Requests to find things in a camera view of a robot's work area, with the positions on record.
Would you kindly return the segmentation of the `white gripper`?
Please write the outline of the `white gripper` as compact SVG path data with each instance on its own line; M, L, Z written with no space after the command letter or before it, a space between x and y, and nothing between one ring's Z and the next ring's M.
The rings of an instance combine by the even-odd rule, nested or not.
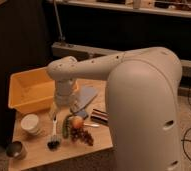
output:
M74 79L55 82L54 101L58 107L69 105L73 101L76 86Z

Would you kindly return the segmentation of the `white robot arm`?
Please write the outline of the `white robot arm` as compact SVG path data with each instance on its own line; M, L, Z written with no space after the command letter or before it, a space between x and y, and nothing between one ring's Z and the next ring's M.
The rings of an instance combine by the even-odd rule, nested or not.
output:
M117 171L183 171L178 125L182 65L171 50L151 47L77 61L51 62L55 103L74 104L77 78L104 80Z

